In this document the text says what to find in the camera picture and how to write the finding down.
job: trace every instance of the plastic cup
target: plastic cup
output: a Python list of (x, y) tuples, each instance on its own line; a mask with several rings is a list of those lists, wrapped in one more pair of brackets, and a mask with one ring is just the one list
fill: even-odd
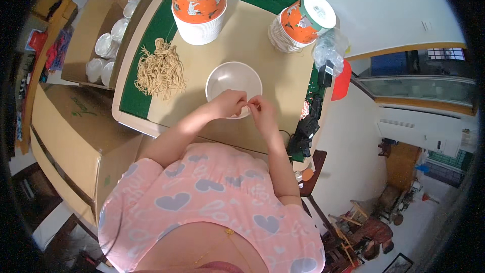
[(128, 0), (128, 3), (123, 9), (123, 15), (125, 18), (130, 20), (131, 16), (133, 16), (133, 13), (135, 12), (138, 3), (140, 3), (140, 0)]
[(113, 73), (114, 60), (108, 60), (101, 71), (101, 82), (108, 87), (110, 85), (111, 74)]
[(113, 25), (113, 28), (111, 29), (111, 37), (114, 41), (121, 43), (129, 22), (130, 21), (127, 18), (122, 18)]
[(94, 52), (106, 59), (114, 59), (118, 54), (119, 44), (114, 41), (110, 33), (101, 35), (96, 41)]
[(86, 64), (88, 82), (101, 83), (101, 73), (107, 61), (102, 58), (93, 58)]

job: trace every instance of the clothes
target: clothes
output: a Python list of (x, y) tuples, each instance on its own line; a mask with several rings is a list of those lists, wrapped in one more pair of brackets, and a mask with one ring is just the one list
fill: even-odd
[(362, 240), (364, 236), (374, 240), (376, 245), (380, 245), (392, 238), (391, 228), (382, 222), (381, 220), (369, 217), (362, 226), (350, 237), (353, 241), (352, 244), (356, 244)]
[(280, 203), (266, 163), (218, 143), (189, 145), (165, 170), (146, 158), (132, 164), (101, 209), (99, 241), (118, 271), (131, 271), (159, 239), (197, 221), (243, 236), (270, 272), (324, 268), (312, 218), (298, 205)]

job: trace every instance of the clear plastic bag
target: clear plastic bag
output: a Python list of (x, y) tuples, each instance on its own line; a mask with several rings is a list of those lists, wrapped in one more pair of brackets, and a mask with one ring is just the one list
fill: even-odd
[(348, 46), (349, 39), (336, 27), (319, 36), (312, 51), (317, 69), (330, 60), (334, 65), (333, 76), (339, 76), (343, 71), (343, 57)]

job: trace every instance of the cardboard box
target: cardboard box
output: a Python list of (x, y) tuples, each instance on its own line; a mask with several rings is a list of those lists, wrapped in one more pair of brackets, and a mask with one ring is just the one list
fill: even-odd
[[(106, 197), (135, 160), (142, 139), (142, 134), (114, 120), (111, 93), (39, 84), (33, 105), (37, 142), (58, 167), (58, 174), (65, 173), (70, 189), (93, 208), (95, 221)], [(52, 184), (60, 194), (66, 191)], [(76, 208), (72, 199), (66, 201)]]
[(114, 67), (108, 87), (103, 84), (94, 84), (88, 82), (86, 76), (86, 63), (92, 58), (99, 58), (94, 52), (94, 46), (98, 38), (105, 34), (111, 33), (113, 25), (123, 18), (123, 9), (128, 0), (88, 0), (82, 8), (81, 18), (76, 25), (72, 35), (67, 53), (64, 59), (64, 66), (61, 78), (82, 85), (91, 87), (114, 89), (118, 79), (119, 68), (130, 43), (131, 36), (148, 8), (152, 0), (141, 0), (138, 3), (133, 16), (131, 16), (123, 39), (121, 40), (118, 54), (114, 61)]

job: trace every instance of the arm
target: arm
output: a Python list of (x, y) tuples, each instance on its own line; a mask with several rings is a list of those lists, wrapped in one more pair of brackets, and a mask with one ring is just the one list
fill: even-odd
[(276, 123), (275, 108), (261, 95), (249, 100), (248, 107), (268, 147), (268, 164), (275, 196), (284, 205), (297, 204), (302, 207), (298, 182)]
[(178, 161), (197, 133), (211, 120), (239, 115), (246, 105), (246, 92), (226, 90), (212, 101), (198, 107), (184, 119), (161, 133), (140, 158), (149, 158), (166, 168)]

